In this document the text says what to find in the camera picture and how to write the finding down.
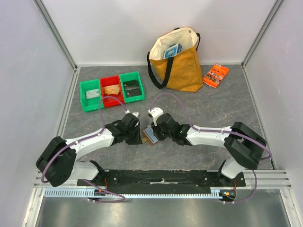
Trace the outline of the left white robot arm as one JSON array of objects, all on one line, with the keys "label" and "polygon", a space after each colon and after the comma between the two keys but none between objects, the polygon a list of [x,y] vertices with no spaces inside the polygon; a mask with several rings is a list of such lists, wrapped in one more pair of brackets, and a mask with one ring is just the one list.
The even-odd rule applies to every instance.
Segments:
[{"label": "left white robot arm", "polygon": [[121,142],[142,144],[138,115],[138,112],[127,111],[121,120],[106,124],[96,132],[67,140],[60,136],[53,138],[36,162],[36,167],[42,173],[41,182],[57,187],[67,180],[86,179],[95,186],[101,185],[103,169],[93,160],[77,160],[97,149]]}]

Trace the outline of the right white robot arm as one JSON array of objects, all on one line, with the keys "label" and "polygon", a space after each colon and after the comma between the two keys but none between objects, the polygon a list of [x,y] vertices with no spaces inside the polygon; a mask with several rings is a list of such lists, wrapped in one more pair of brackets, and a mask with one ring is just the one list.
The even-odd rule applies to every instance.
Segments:
[{"label": "right white robot arm", "polygon": [[231,158],[225,160],[217,174],[217,181],[228,186],[245,169],[256,170],[260,161],[271,158],[267,142],[241,122],[223,128],[206,128],[179,124],[169,113],[155,108],[149,111],[152,130],[159,141],[171,138],[184,146],[208,145],[227,149]]}]

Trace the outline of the brown leather card holder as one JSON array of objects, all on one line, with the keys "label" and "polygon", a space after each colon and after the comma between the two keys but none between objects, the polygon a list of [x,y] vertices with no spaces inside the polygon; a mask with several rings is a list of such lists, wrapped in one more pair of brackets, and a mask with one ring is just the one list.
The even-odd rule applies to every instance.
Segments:
[{"label": "brown leather card holder", "polygon": [[159,142],[151,126],[147,126],[143,130],[143,135],[152,145],[155,145]]}]

